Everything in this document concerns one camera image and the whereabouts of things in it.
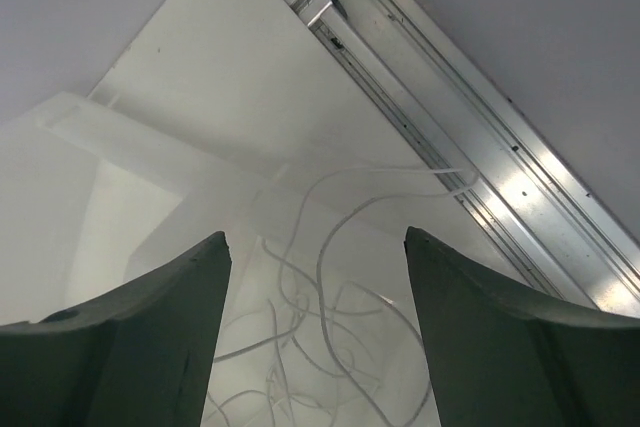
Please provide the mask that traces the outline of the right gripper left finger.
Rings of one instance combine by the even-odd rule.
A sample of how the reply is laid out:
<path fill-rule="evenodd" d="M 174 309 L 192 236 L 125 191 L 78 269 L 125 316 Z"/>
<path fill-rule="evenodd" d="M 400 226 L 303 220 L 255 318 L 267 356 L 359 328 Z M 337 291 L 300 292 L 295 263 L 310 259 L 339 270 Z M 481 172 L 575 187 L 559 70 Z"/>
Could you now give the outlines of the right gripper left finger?
<path fill-rule="evenodd" d="M 99 297 L 2 326 L 2 425 L 199 425 L 231 267 L 216 232 Z"/>

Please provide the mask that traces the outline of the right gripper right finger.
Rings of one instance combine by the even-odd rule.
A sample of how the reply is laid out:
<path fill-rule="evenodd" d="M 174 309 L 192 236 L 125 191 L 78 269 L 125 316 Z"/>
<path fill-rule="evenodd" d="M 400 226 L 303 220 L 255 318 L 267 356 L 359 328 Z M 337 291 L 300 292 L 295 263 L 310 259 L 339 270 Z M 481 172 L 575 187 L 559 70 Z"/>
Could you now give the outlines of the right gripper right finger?
<path fill-rule="evenodd" d="M 411 289 L 444 426 L 635 426 L 639 322 L 527 287 L 411 227 Z"/>

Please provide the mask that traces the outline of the white foam compartment tray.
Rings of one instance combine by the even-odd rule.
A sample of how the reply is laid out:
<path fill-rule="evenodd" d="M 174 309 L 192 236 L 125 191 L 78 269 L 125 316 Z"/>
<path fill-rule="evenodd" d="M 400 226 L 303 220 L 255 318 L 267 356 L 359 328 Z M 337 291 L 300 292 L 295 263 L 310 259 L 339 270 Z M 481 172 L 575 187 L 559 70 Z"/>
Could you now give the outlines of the white foam compartment tray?
<path fill-rule="evenodd" d="M 435 426 L 404 247 L 435 191 L 365 99 L 169 122 L 60 93 L 1 127 L 1 328 L 222 232 L 232 267 L 197 426 Z"/>

